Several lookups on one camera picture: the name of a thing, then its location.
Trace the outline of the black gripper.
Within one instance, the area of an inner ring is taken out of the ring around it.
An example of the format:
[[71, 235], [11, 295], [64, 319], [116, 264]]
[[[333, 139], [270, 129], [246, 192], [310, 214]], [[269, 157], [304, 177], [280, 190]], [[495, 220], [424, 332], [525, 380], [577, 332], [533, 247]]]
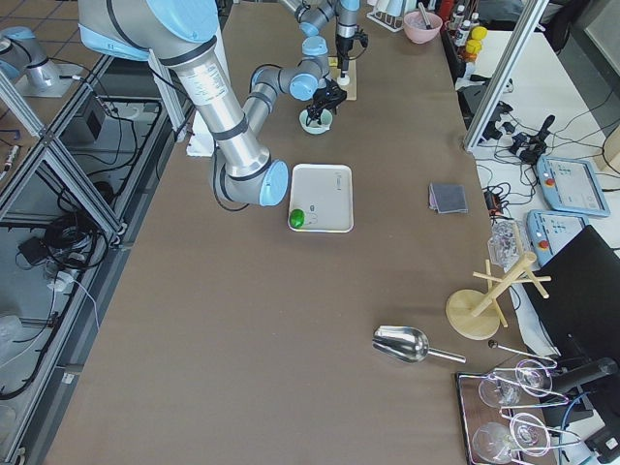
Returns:
[[336, 32], [336, 56], [340, 78], [349, 77], [349, 62], [351, 59], [357, 59], [357, 56], [351, 58], [349, 55], [355, 41], [361, 45], [362, 52], [359, 55], [362, 55], [368, 47], [368, 35], [359, 26], [352, 37], [344, 37], [340, 32]]
[[347, 91], [332, 79], [325, 81], [325, 87], [319, 88], [313, 95], [313, 102], [306, 107], [307, 119], [320, 119], [324, 110], [336, 109], [347, 99]]

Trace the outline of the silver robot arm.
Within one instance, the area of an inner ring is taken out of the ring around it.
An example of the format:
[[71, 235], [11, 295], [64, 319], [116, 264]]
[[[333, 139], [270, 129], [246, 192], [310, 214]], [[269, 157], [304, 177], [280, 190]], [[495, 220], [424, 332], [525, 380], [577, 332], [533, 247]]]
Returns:
[[340, 70], [337, 82], [341, 85], [349, 84], [349, 66], [353, 60], [350, 52], [355, 41], [359, 41], [362, 50], [368, 47], [368, 36], [357, 21], [360, 2], [324, 0], [318, 6], [311, 6], [307, 1], [280, 0], [279, 4], [294, 16], [306, 37], [318, 36], [324, 26], [336, 19], [336, 57], [337, 68]]
[[337, 20], [338, 65], [346, 70], [359, 9], [357, 1], [284, 5], [306, 37], [303, 57], [293, 68], [258, 68], [244, 104], [216, 55], [219, 19], [213, 1], [81, 1], [78, 26], [83, 44], [94, 51], [135, 61], [155, 56], [175, 71], [216, 144], [214, 192], [231, 202], [271, 206], [285, 197], [289, 172], [284, 162], [272, 159], [257, 133], [282, 94], [309, 102], [311, 121], [345, 100], [345, 91], [330, 77], [320, 32]]

